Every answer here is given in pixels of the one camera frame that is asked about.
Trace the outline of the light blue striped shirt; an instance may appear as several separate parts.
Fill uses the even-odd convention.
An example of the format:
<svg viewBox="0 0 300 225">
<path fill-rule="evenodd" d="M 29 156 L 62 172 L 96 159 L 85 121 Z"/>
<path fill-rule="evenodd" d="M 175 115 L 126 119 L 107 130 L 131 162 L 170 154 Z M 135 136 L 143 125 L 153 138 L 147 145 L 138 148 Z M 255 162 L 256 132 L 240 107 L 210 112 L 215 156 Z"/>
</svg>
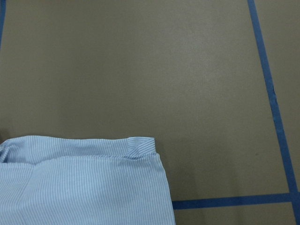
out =
<svg viewBox="0 0 300 225">
<path fill-rule="evenodd" d="M 3 225 L 173 225 L 152 137 L 29 135 L 0 146 Z"/>
</svg>

